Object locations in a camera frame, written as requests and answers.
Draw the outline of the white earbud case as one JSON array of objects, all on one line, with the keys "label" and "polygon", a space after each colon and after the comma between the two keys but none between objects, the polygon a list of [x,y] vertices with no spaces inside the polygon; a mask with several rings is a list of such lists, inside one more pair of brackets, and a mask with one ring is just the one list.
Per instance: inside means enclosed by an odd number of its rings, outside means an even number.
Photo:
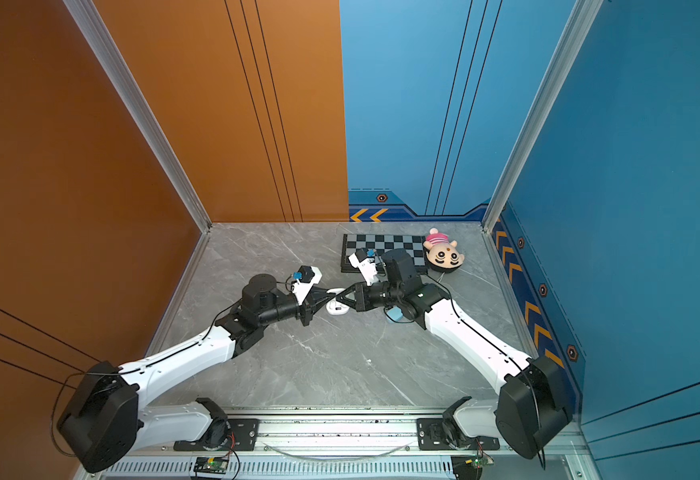
[{"label": "white earbud case", "polygon": [[326,311],[329,315],[341,316],[347,314],[350,311],[350,307],[334,298],[326,304]]}]

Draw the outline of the blue earbud case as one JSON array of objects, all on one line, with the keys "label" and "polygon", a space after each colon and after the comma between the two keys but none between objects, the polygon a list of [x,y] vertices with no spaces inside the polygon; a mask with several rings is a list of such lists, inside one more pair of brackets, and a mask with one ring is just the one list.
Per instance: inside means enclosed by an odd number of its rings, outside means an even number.
[{"label": "blue earbud case", "polygon": [[392,308],[387,309],[385,311],[385,315],[387,316],[387,318],[390,321],[392,321],[394,323],[399,322],[403,318],[403,314],[402,314],[401,310],[397,307],[392,307]]}]

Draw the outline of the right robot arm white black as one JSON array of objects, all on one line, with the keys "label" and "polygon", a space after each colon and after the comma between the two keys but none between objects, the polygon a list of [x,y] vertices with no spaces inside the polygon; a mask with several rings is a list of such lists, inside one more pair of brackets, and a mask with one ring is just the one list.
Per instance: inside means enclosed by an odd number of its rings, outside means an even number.
[{"label": "right robot arm white black", "polygon": [[399,309],[461,354],[497,393],[493,407],[469,396],[448,407],[442,415],[446,441],[461,449],[480,437],[501,438],[521,457],[543,459],[545,447],[573,419],[562,368],[492,334],[458,306],[445,286],[424,282],[403,249],[381,257],[358,249],[349,262],[364,279],[339,293],[338,302],[357,312]]}]

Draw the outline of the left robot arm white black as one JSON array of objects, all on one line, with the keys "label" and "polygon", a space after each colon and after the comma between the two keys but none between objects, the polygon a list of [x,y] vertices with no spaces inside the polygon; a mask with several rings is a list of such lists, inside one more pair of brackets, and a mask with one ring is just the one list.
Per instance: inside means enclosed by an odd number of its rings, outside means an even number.
[{"label": "left robot arm white black", "polygon": [[151,404],[196,374],[242,355],[268,326],[295,318],[308,325],[337,295],[319,287],[321,273],[305,268],[283,291],[270,274],[252,277],[241,297],[196,336],[140,360],[103,361],[79,373],[80,382],[53,427],[90,473],[101,472],[133,450],[159,443],[217,443],[224,415],[209,399],[156,412]]}]

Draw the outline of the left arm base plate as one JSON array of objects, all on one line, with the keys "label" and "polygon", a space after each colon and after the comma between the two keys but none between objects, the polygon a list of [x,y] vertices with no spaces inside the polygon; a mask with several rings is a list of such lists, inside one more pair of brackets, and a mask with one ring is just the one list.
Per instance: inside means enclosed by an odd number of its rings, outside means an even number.
[{"label": "left arm base plate", "polygon": [[201,452],[221,451],[251,452],[255,450],[260,420],[238,418],[213,420],[209,429],[196,441],[177,441],[174,451]]}]

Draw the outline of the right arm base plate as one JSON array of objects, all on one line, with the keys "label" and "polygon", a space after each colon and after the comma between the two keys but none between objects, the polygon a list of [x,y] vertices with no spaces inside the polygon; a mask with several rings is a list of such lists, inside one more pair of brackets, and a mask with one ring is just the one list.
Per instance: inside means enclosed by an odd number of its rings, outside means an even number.
[{"label": "right arm base plate", "polygon": [[499,439],[490,436],[468,437],[454,421],[443,418],[416,420],[419,449],[422,451],[498,451]]}]

